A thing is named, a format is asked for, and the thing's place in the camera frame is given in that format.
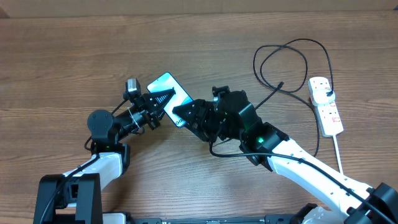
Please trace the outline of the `Samsung Galaxy smartphone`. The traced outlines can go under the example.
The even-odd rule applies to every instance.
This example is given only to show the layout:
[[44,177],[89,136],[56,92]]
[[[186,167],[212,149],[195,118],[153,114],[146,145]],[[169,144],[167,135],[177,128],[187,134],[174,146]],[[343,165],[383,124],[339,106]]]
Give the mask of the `Samsung Galaxy smartphone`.
[[174,76],[170,72],[164,73],[156,78],[152,83],[148,84],[147,90],[150,93],[164,90],[174,90],[175,93],[165,105],[164,112],[168,115],[176,127],[182,128],[186,122],[184,119],[173,113],[173,109],[177,106],[190,103],[193,100],[183,89],[181,84],[179,84],[179,82],[174,78]]

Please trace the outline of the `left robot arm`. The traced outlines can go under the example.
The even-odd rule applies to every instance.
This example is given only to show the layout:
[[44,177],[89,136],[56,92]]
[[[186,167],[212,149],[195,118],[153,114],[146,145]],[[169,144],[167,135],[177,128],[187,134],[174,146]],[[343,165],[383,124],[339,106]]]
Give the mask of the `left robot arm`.
[[131,148],[121,140],[130,134],[143,134],[143,127],[159,127],[164,107],[175,95],[174,89],[142,94],[124,93],[132,108],[119,115],[96,110],[89,115],[91,136],[85,149],[91,158],[64,174],[45,175],[39,182],[34,223],[132,223],[130,213],[104,213],[101,192],[130,165]]

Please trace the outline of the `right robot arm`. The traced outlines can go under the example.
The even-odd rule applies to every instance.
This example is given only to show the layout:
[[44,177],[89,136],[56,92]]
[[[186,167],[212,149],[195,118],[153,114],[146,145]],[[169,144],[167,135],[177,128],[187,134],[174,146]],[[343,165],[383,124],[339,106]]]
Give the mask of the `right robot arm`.
[[194,100],[173,112],[202,141],[237,139],[240,157],[295,182],[323,202],[300,223],[397,223],[397,192],[381,183],[373,188],[332,169],[302,149],[292,138],[262,122],[244,91],[215,91],[214,101]]

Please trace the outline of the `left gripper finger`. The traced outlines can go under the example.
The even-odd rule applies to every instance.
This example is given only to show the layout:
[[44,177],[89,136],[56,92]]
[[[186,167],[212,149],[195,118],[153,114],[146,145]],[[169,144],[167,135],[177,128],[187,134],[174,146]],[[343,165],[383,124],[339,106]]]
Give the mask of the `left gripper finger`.
[[158,116],[154,113],[144,114],[144,120],[147,123],[148,127],[151,128],[151,130],[155,130],[160,126],[160,120]]
[[166,104],[172,99],[175,95],[175,90],[173,88],[163,91],[157,91],[153,93],[149,93],[149,99],[151,104],[154,106],[154,111],[157,113],[161,113]]

